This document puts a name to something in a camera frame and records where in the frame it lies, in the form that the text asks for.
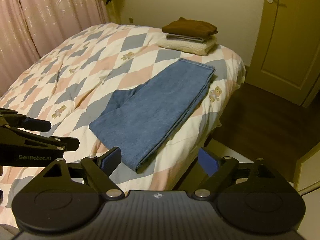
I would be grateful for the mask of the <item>diamond patchwork quilt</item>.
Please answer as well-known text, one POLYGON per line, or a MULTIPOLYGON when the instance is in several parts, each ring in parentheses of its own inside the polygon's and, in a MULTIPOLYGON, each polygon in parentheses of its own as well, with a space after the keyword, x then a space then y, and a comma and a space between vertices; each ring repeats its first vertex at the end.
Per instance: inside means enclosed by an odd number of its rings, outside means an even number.
POLYGON ((241 57, 222 45, 198 56, 157 46, 165 37, 157 28, 101 24, 68 38, 42 57, 1 97, 3 108, 48 120, 50 135, 76 137, 79 148, 64 158, 73 163, 106 148, 89 124, 105 109, 117 89, 131 89, 180 58, 214 66, 209 94, 185 124, 160 148, 155 159, 134 172, 121 164, 112 180, 123 190, 169 190, 196 158, 233 92, 245 80, 241 57))

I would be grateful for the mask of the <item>folded brown garment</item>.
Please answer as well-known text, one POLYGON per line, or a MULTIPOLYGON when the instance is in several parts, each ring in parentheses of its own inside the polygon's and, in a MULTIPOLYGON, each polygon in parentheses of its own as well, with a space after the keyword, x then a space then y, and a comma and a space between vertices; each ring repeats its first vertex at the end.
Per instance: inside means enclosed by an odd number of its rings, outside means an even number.
POLYGON ((164 33, 185 35, 191 37, 208 38, 218 33, 217 27, 211 23, 197 20, 188 20, 180 17, 162 27, 164 33))

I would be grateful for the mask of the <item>folded cream fleece blanket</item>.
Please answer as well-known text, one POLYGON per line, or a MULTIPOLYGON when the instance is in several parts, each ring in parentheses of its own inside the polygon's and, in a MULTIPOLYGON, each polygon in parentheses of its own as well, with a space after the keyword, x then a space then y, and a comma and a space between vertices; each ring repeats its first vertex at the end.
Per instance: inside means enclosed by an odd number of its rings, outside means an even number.
POLYGON ((199 56, 207 56, 217 43, 216 36, 205 42, 193 42, 183 40, 169 40, 163 38, 157 42, 159 47, 171 50, 178 50, 185 53, 191 53, 199 56))

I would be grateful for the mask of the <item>pink patterned curtain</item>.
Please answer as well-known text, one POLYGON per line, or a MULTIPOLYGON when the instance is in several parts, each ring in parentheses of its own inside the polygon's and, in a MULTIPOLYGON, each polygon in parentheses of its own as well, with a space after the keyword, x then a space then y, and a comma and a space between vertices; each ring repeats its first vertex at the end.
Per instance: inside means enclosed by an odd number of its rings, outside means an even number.
POLYGON ((1 94, 64 40, 108 21, 103 0, 1 0, 1 94))

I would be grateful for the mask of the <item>blue denim jeans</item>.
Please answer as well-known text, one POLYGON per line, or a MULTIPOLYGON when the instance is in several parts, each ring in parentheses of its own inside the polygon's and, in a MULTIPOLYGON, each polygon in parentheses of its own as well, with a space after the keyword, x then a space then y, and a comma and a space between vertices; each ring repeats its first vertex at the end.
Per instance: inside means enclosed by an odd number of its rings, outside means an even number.
POLYGON ((89 129, 106 148, 118 146, 137 171, 195 111, 208 93, 214 66, 179 59, 142 85, 115 90, 89 129))

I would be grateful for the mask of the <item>folded grey garment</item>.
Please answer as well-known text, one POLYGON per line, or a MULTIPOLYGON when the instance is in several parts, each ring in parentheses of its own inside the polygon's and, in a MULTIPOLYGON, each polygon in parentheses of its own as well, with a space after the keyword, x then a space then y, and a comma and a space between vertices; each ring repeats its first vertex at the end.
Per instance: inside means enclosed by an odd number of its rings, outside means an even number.
POLYGON ((192 37, 192 36, 178 35, 178 34, 167 34, 165 38, 167 40, 178 40, 178 41, 204 43, 204 42, 211 40, 213 38, 213 36, 209 36, 207 38, 202 38, 202 37, 192 37))

